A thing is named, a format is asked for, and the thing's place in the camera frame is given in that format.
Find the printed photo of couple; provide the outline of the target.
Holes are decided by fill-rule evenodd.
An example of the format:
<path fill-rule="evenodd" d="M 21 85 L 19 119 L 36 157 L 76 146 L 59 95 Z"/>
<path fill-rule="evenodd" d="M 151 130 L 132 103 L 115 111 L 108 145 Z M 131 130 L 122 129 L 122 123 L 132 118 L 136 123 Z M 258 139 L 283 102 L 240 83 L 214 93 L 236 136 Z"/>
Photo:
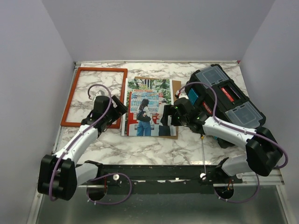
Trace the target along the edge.
<path fill-rule="evenodd" d="M 178 87 L 180 82 L 171 79 L 127 78 L 124 103 L 128 111 L 122 118 L 121 135 L 177 139 L 178 129 L 170 124 L 163 126 L 160 121 L 164 106 L 174 103 Z"/>

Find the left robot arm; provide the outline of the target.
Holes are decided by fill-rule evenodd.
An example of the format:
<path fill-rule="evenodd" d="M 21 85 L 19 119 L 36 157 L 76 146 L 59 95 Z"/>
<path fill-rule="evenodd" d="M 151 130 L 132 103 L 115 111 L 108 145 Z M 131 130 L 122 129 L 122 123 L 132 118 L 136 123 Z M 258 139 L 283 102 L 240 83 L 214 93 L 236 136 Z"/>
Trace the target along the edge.
<path fill-rule="evenodd" d="M 97 96 L 93 109 L 81 121 L 74 137 L 55 154 L 42 158 L 38 192 L 48 195 L 51 201 L 68 201 L 79 185 L 87 181 L 101 183 L 104 176 L 97 163 L 88 161 L 78 165 L 78 161 L 86 149 L 127 111 L 128 108 L 116 96 Z"/>

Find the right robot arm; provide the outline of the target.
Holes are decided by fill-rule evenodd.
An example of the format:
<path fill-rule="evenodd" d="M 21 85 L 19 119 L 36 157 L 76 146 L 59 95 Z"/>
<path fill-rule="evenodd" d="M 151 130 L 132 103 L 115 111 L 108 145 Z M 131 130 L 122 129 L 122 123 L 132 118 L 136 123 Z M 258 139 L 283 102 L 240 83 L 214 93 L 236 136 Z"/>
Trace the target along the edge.
<path fill-rule="evenodd" d="M 221 183 L 240 173 L 255 172 L 268 176 L 283 156 L 269 129 L 246 129 L 208 116 L 186 98 L 178 99 L 173 105 L 165 105 L 161 122 L 164 126 L 186 126 L 194 133 L 218 137 L 246 152 L 234 158 L 227 157 L 216 166 L 215 178 Z"/>

